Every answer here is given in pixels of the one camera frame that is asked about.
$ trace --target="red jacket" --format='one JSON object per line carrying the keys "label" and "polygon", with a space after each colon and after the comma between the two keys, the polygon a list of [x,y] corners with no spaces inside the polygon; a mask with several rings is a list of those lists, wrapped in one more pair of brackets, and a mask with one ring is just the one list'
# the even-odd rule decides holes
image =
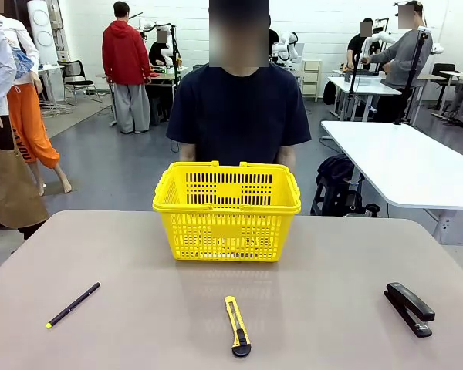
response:
{"label": "red jacket", "polygon": [[124,21],[114,21],[103,33],[103,67],[113,82],[141,85],[149,77],[149,58],[140,33]]}

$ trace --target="black stapler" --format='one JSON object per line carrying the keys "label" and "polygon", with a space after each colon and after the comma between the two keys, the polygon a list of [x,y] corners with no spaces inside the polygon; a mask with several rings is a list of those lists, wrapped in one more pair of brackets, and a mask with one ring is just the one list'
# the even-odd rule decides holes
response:
{"label": "black stapler", "polygon": [[389,283],[386,285],[386,289],[384,295],[396,308],[412,332],[419,338],[430,337],[432,330],[429,329],[427,323],[435,319],[435,312],[400,283]]}

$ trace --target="yellow plastic basket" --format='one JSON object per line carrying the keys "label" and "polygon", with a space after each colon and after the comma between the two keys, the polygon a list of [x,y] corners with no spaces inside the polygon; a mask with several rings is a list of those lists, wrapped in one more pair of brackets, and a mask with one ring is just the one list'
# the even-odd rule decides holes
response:
{"label": "yellow plastic basket", "polygon": [[177,260],[274,262],[301,203],[286,166],[181,162],[163,173],[153,208]]}

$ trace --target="mannequin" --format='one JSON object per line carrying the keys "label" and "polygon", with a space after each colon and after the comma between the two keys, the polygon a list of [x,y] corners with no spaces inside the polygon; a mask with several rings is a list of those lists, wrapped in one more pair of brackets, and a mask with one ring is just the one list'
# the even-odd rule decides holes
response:
{"label": "mannequin", "polygon": [[20,21],[0,15],[0,23],[10,45],[18,49],[22,46],[27,56],[34,62],[29,76],[14,81],[14,86],[7,95],[17,147],[35,177],[40,196],[45,192],[45,182],[39,172],[38,160],[55,171],[63,186],[63,192],[69,193],[72,191],[72,186],[59,165],[60,155],[53,149],[42,121],[38,99],[38,93],[42,91],[42,84],[38,77],[38,49]]}
{"label": "mannequin", "polygon": [[0,224],[28,239],[48,219],[24,160],[14,143],[5,95],[15,78],[15,61],[0,29]]}

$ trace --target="black hair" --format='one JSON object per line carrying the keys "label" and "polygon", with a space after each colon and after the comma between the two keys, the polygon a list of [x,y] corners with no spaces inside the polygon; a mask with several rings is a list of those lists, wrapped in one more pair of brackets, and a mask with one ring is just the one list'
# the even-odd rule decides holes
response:
{"label": "black hair", "polygon": [[113,10],[117,18],[126,17],[130,12],[130,7],[126,2],[116,2],[113,4]]}

